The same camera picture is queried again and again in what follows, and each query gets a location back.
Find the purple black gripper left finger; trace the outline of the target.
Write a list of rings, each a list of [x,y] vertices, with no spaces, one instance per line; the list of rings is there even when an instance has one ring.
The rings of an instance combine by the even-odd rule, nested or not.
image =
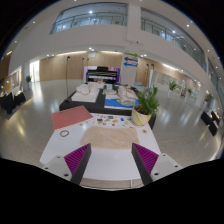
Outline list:
[[[64,157],[65,162],[72,174],[72,183],[75,183],[76,185],[81,183],[91,153],[91,145],[86,144]]]

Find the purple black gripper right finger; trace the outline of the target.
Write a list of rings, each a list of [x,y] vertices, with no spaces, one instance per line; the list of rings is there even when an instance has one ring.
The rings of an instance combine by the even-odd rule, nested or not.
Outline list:
[[[139,144],[133,143],[131,153],[144,185],[152,183],[151,172],[159,155]]]

